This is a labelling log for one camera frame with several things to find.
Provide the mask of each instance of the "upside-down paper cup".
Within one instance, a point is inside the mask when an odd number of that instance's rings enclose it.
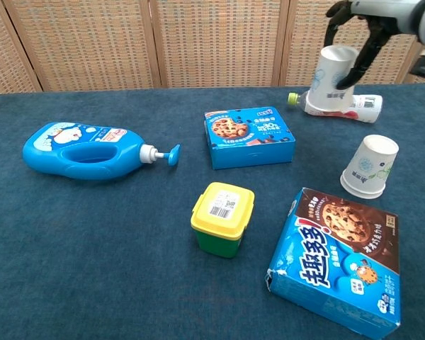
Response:
[[[398,153],[398,145],[388,137],[368,135],[340,177],[346,191],[360,198],[377,198]]]
[[[342,111],[353,103],[354,86],[337,90],[336,85],[351,70],[359,52],[343,45],[324,47],[308,94],[311,105],[321,111]]]

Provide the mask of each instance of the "cookie box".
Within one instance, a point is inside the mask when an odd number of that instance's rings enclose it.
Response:
[[[254,193],[226,183],[211,183],[192,210],[191,226],[203,251],[235,257],[254,208]]]
[[[205,113],[213,169],[291,162],[295,138],[272,107]]]
[[[401,322],[398,216],[303,188],[265,279],[272,293],[383,338]]]

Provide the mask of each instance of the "white plastic bottle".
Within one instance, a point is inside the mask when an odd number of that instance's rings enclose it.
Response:
[[[365,123],[374,123],[383,107],[383,98],[375,94],[353,95],[353,104],[343,111],[326,112],[318,110],[308,101],[308,91],[302,95],[296,93],[288,94],[288,104],[299,107],[309,115],[319,115],[323,117],[341,117],[359,120]]]

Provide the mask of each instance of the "blue cloth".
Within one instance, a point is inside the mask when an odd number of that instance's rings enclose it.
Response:
[[[402,326],[425,339],[425,84],[357,86],[380,94],[375,124],[286,105],[306,88],[151,89],[0,95],[0,339],[362,339],[266,289],[292,199],[317,189],[399,215]],[[297,144],[292,163],[214,171],[203,113],[274,106]],[[22,147],[50,121],[132,130],[165,160],[107,182],[29,169]],[[363,137],[399,144],[387,188],[349,195],[339,176]],[[190,226],[212,181],[255,192],[237,257],[202,252]]]

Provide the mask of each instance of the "blue bottle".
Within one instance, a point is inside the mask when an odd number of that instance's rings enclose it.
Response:
[[[136,133],[115,127],[81,123],[49,123],[23,147],[23,160],[32,169],[72,179],[104,180],[124,176],[158,158],[178,163],[181,146],[158,152]]]

